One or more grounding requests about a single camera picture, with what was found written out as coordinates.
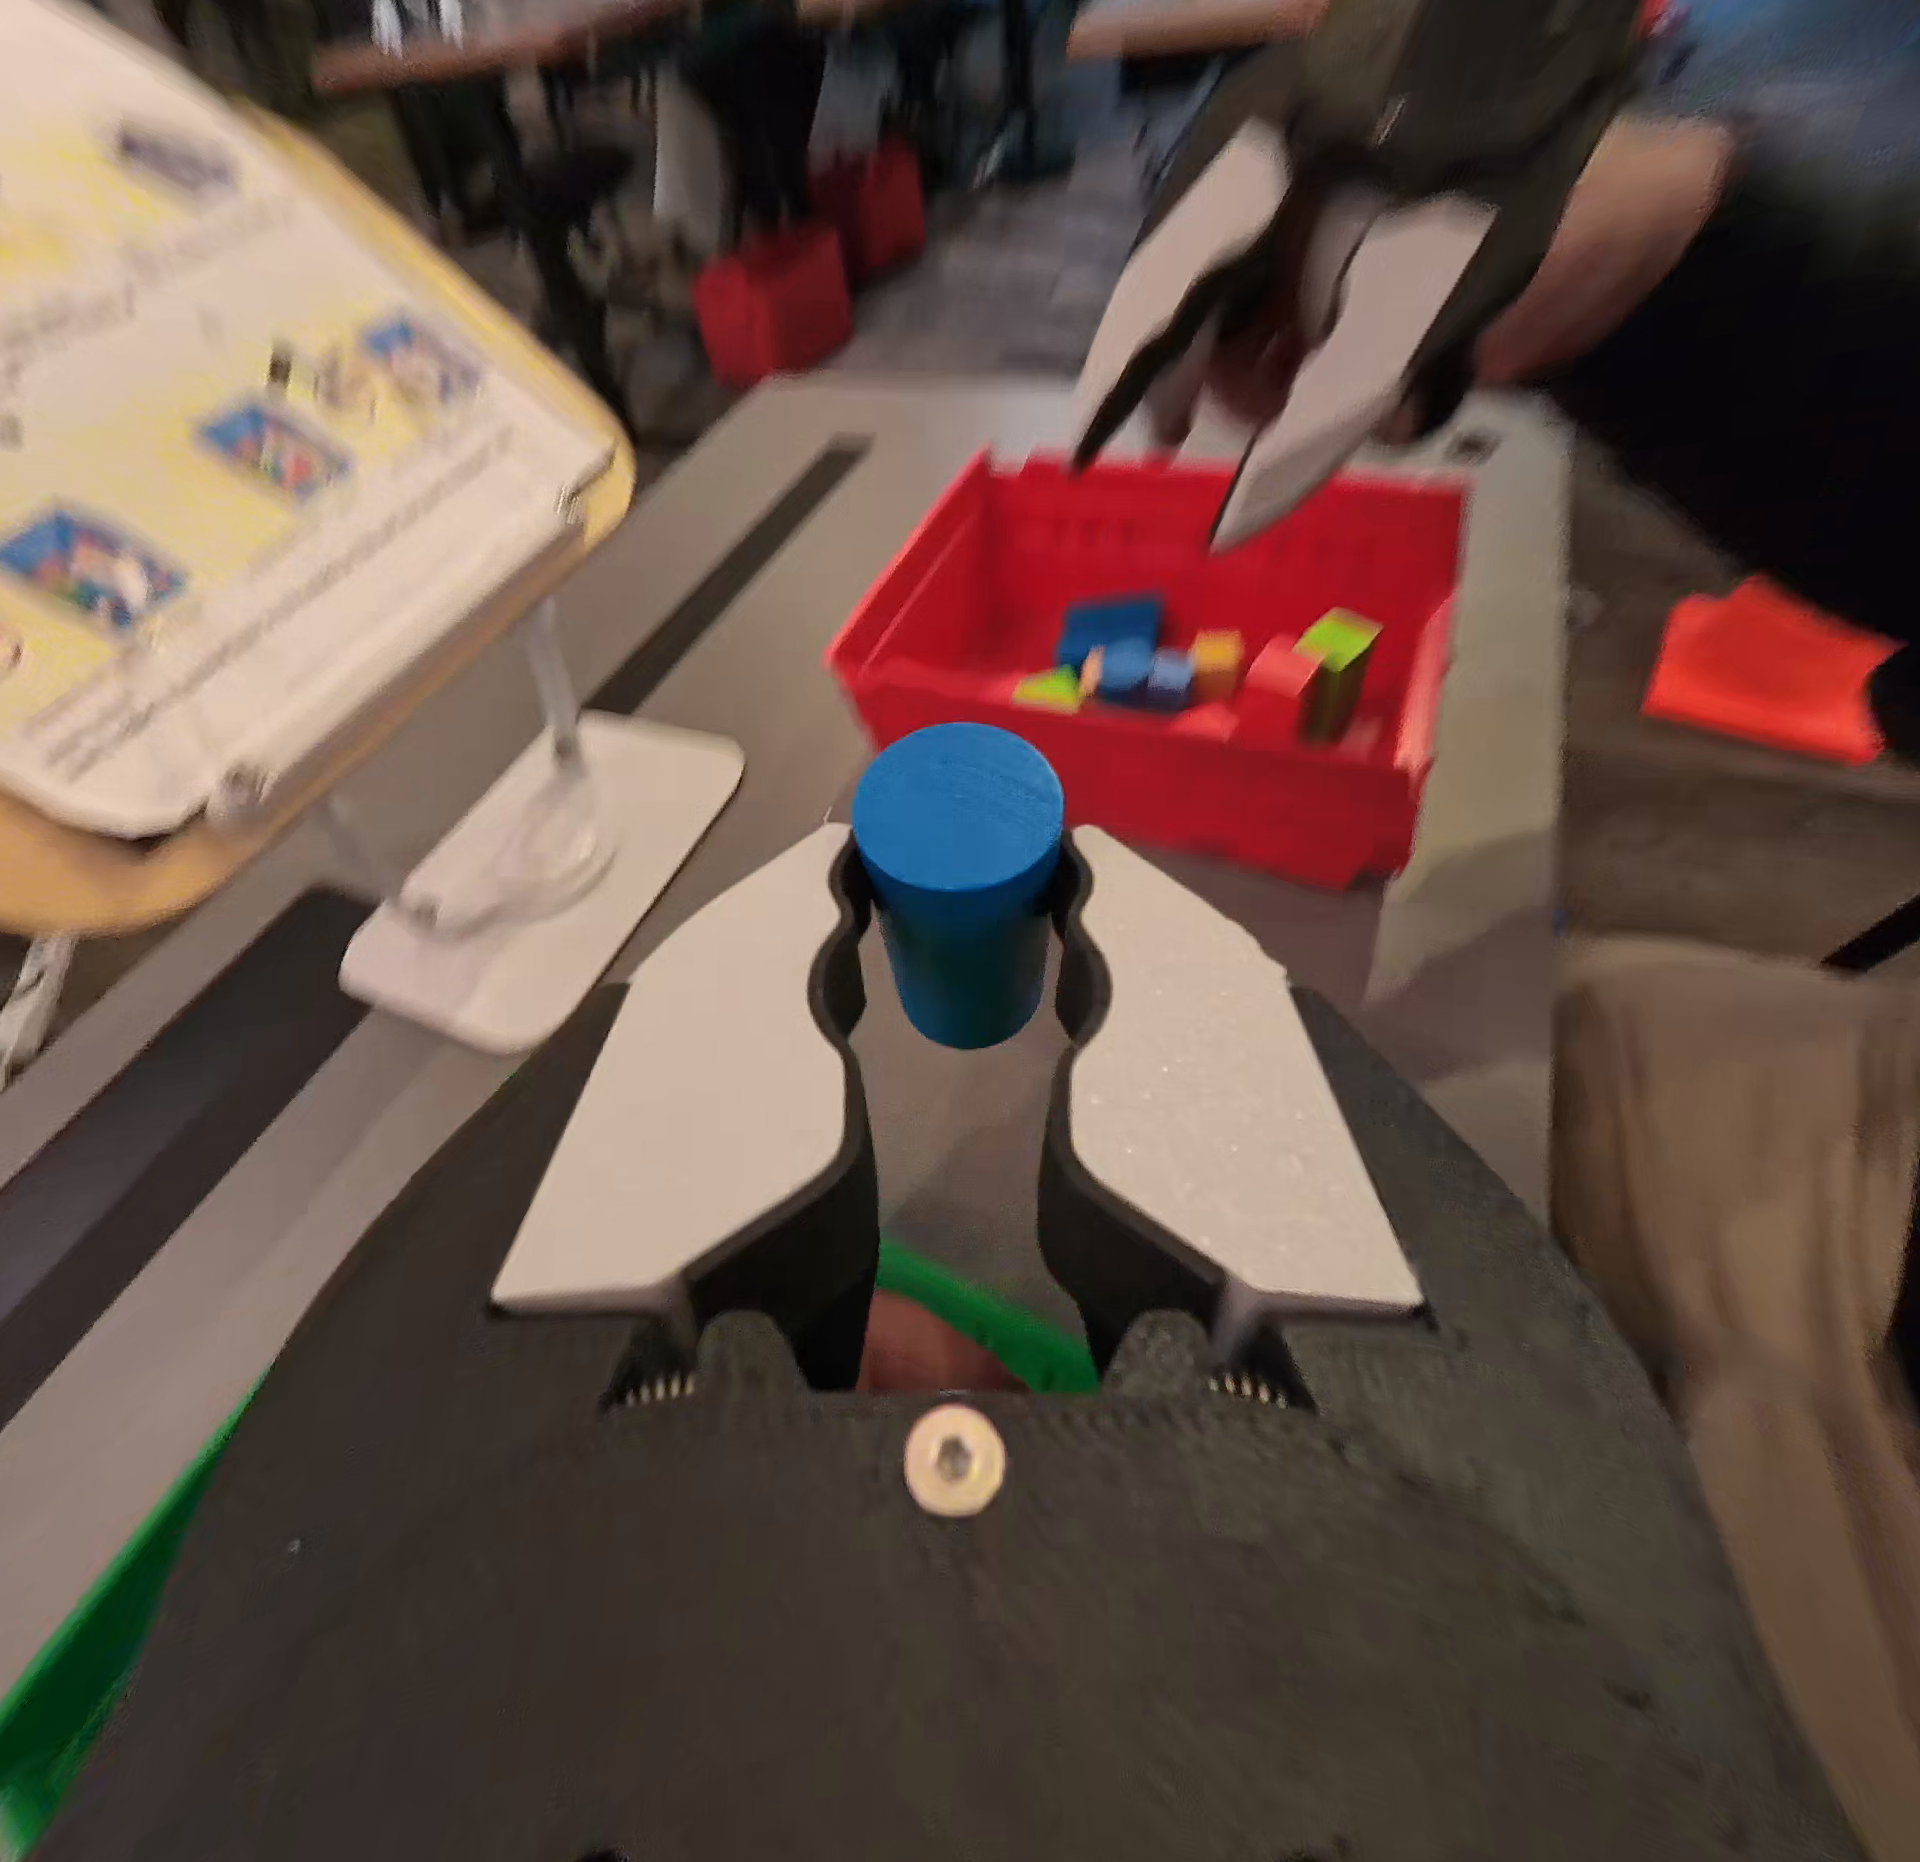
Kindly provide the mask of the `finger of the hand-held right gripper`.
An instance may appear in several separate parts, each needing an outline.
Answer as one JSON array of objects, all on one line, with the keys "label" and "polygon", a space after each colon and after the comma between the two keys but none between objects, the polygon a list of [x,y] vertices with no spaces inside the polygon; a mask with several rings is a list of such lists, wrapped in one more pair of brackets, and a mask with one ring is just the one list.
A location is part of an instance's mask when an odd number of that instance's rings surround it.
[{"label": "finger of the hand-held right gripper", "polygon": [[1274,243],[1293,193],[1284,133],[1243,121],[1172,194],[1144,232],[1089,347],[1076,390],[1068,462],[1089,470],[1144,412],[1153,428],[1185,420],[1231,317],[1262,313],[1274,290]]},{"label": "finger of the hand-held right gripper", "polygon": [[1420,346],[1476,264],[1495,211],[1466,194],[1334,190],[1306,247],[1306,356],[1245,447],[1212,526],[1235,550],[1298,509],[1398,408]]}]

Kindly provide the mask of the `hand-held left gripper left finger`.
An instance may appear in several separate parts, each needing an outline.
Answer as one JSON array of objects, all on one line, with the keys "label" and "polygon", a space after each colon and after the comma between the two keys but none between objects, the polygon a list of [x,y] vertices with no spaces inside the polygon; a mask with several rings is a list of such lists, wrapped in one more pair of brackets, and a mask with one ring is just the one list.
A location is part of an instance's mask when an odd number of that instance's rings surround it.
[{"label": "hand-held left gripper left finger", "polygon": [[851,1386],[877,1290],[877,1151],[851,1033],[869,888],[827,821],[626,982],[494,1278],[510,1318],[770,1318]]}]

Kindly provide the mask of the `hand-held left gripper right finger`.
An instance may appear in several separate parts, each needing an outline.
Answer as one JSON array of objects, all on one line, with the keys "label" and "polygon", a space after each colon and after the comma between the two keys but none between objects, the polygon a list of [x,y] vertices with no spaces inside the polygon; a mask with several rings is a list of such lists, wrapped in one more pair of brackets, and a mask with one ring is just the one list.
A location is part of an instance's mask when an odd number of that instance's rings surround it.
[{"label": "hand-held left gripper right finger", "polygon": [[1164,1314],[1229,1370],[1262,1370],[1296,1324],[1420,1322],[1420,1277],[1284,962],[1093,825],[1065,842],[1054,926],[1067,1047],[1041,1247],[1096,1370]]}]

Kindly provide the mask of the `blue wooden cylinder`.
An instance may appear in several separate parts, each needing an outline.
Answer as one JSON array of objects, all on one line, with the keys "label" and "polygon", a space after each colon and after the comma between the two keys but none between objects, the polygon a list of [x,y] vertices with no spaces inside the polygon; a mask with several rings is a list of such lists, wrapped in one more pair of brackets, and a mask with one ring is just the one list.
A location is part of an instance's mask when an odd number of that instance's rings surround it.
[{"label": "blue wooden cylinder", "polygon": [[1043,750],[954,722],[883,747],[851,795],[851,840],[910,1024],[955,1053],[1038,1011],[1067,798]]}]

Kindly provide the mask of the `red plastic bin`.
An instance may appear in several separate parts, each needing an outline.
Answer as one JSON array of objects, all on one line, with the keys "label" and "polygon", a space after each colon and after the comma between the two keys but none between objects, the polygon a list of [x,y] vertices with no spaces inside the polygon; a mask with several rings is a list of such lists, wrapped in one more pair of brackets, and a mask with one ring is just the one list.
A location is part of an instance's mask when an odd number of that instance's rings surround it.
[{"label": "red plastic bin", "polygon": [[[855,606],[826,665],[877,747],[926,725],[1018,732],[1056,769],[1072,825],[1313,889],[1398,873],[1436,755],[1472,484],[1360,470],[1229,550],[1208,530],[1223,462],[976,455]],[[1241,637],[1232,697],[1183,712],[1020,702],[1068,612],[1144,595],[1162,644]],[[1266,655],[1330,612],[1378,627],[1331,742],[1300,731]]]}]

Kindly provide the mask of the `person's right forearm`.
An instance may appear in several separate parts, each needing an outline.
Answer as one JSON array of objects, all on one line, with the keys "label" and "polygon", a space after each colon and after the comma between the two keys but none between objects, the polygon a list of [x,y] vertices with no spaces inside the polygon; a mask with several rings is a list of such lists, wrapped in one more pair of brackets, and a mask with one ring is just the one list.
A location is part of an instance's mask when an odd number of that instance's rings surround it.
[{"label": "person's right forearm", "polygon": [[1566,196],[1542,266],[1479,338],[1476,383],[1536,386],[1621,327],[1702,235],[1740,149],[1727,121],[1613,121]]}]

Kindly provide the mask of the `orange flat object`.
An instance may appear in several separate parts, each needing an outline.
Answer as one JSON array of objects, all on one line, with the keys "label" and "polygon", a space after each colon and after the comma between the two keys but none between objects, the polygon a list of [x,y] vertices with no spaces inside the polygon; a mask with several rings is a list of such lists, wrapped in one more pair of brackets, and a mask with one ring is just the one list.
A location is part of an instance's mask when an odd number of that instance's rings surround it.
[{"label": "orange flat object", "polygon": [[1867,705],[1884,637],[1797,600],[1763,575],[1727,595],[1686,595],[1664,627],[1639,712],[1819,763],[1860,767],[1884,752]]}]

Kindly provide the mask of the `white sign stand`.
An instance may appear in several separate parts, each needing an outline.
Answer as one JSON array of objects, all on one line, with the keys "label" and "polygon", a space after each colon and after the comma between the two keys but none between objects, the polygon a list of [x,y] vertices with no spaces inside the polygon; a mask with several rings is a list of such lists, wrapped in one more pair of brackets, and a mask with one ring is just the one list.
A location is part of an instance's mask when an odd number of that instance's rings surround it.
[{"label": "white sign stand", "polygon": [[588,712],[557,606],[523,650],[542,734],[451,825],[346,949],[349,1000],[483,1058],[552,1040],[740,791],[745,750]]}]

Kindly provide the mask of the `red box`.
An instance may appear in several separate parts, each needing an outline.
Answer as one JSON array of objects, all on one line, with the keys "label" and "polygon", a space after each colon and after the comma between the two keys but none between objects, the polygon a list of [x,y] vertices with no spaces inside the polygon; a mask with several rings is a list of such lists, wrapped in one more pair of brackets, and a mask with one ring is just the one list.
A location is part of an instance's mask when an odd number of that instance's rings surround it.
[{"label": "red box", "polygon": [[709,368],[734,391],[809,371],[855,335],[841,240],[820,219],[783,225],[710,261],[690,294]]},{"label": "red box", "polygon": [[834,229],[855,290],[888,282],[926,255],[922,167],[919,149],[902,136],[816,161],[809,201]]}]

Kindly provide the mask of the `red wooden block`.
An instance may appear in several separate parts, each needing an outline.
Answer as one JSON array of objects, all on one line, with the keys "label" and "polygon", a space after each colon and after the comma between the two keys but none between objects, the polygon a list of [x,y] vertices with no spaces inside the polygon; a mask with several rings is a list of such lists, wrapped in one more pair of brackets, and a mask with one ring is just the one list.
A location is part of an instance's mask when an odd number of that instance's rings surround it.
[{"label": "red wooden block", "polygon": [[1237,737],[1257,747],[1313,745],[1324,686],[1324,658],[1298,634],[1274,634],[1243,671]]}]

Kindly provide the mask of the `blue wooden block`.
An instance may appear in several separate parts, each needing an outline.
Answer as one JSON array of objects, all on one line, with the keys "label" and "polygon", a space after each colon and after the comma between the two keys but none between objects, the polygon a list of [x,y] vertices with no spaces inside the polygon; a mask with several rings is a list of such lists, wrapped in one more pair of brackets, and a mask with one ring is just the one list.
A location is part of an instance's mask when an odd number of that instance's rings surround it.
[{"label": "blue wooden block", "polygon": [[1119,646],[1149,659],[1162,648],[1166,600],[1160,591],[1068,602],[1054,639],[1054,665],[1081,675],[1093,650]]}]

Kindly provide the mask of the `person's beige trouser leg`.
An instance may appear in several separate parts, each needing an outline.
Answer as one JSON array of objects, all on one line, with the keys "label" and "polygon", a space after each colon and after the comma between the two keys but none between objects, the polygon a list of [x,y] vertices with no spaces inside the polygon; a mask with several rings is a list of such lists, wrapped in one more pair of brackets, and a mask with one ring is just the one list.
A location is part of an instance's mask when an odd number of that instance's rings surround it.
[{"label": "person's beige trouser leg", "polygon": [[1915,979],[1584,942],[1552,1220],[1872,1857],[1918,1856]]}]

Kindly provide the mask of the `printed sign board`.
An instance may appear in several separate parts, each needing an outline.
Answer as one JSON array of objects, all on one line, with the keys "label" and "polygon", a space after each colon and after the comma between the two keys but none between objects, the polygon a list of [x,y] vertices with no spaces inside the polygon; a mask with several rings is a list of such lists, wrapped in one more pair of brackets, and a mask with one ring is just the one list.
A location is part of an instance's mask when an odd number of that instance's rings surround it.
[{"label": "printed sign board", "polygon": [[609,410],[321,146],[5,0],[5,933],[222,889],[620,525]]}]

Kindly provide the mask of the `green plastic bin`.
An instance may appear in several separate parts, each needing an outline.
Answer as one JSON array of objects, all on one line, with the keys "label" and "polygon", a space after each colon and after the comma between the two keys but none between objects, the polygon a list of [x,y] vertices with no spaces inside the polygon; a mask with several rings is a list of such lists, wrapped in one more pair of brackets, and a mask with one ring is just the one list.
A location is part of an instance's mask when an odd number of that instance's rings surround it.
[{"label": "green plastic bin", "polygon": [[[1096,1390],[1093,1356],[1079,1329],[1065,1329],[891,1236],[880,1240],[877,1290],[922,1307],[1001,1361],[1032,1392]],[[202,1454],[136,1526],[5,1697],[6,1859],[27,1857],[37,1846],[126,1692],[186,1531],[255,1394],[240,1395]]]}]

